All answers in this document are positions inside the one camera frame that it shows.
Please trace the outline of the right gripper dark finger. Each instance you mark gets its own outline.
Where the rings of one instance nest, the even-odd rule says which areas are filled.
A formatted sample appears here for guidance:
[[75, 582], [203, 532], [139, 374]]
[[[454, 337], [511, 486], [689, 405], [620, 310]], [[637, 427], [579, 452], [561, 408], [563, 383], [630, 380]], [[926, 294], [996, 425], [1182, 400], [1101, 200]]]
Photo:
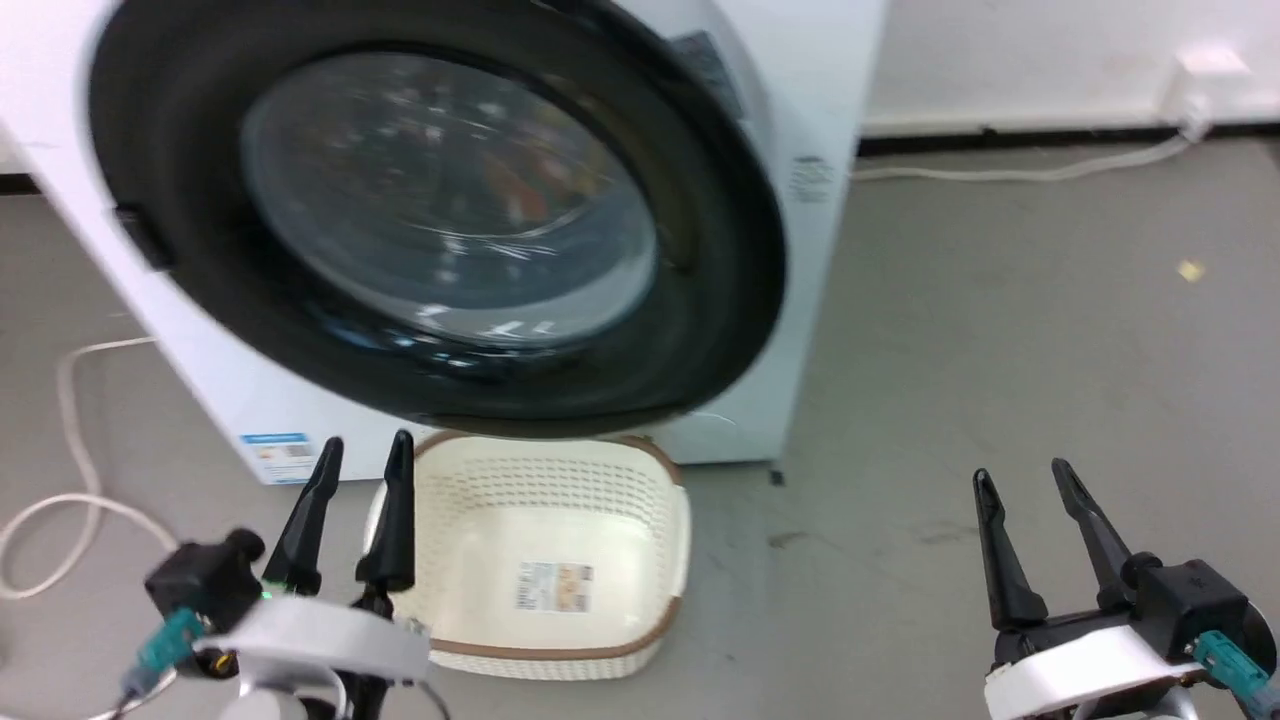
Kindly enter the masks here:
[[1082, 533], [1098, 583], [1096, 602], [1100, 610], [1129, 609], [1134, 591], [1125, 583], [1123, 568], [1132, 555], [1130, 550], [1066, 459], [1055, 457], [1051, 471], [1062, 506]]
[[975, 470], [973, 489], [992, 628], [1010, 632], [1039, 625], [1048, 618], [1047, 606], [1029, 585], [1005, 528], [1004, 502], [987, 469]]

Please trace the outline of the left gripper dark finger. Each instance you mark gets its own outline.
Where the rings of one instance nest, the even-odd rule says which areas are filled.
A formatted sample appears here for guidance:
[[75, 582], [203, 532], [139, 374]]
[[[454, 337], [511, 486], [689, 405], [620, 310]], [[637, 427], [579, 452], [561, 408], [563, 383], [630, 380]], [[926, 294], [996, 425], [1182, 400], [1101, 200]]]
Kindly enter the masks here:
[[317, 569], [326, 510], [340, 484], [344, 442], [326, 441], [311, 477], [300, 492], [294, 507], [262, 570], [262, 582], [280, 592], [317, 594], [323, 574]]
[[383, 501], [356, 580], [381, 593], [408, 591], [416, 582], [413, 437], [398, 430], [383, 474]]

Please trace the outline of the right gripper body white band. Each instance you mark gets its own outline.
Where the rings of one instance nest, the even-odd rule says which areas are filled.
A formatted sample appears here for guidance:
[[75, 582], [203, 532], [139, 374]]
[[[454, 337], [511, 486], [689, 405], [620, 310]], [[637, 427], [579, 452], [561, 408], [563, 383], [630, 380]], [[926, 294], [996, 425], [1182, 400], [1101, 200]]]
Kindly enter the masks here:
[[992, 719], [1198, 719], [1183, 612], [1074, 612], [997, 632]]

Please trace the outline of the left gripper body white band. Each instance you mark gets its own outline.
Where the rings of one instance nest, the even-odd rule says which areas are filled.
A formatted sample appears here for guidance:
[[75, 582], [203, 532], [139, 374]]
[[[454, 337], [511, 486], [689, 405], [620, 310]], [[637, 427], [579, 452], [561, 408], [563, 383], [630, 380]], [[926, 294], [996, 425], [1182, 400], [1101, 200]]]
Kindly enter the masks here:
[[221, 719], [379, 719], [393, 685], [425, 685], [429, 634], [366, 609], [279, 594], [196, 650], [232, 652], [239, 689]]

